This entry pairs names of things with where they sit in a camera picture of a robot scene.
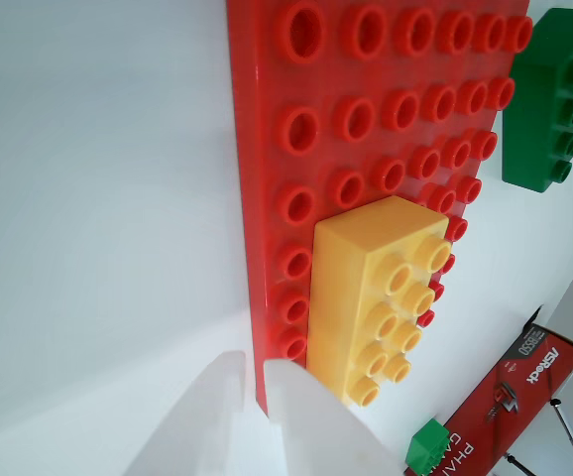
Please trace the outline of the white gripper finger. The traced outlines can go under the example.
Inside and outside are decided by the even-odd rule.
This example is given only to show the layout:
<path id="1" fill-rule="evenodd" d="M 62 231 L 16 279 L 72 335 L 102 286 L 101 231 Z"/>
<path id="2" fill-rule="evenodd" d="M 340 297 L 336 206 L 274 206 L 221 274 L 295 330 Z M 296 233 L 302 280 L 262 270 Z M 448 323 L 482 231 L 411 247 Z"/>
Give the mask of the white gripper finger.
<path id="1" fill-rule="evenodd" d="M 289 475 L 401 475 L 394 455 L 297 364 L 264 364 L 269 420 L 282 431 Z"/>
<path id="2" fill-rule="evenodd" d="M 221 475 L 232 417 L 243 409 L 245 354 L 220 354 L 192 381 L 125 471 L 127 475 Z"/>

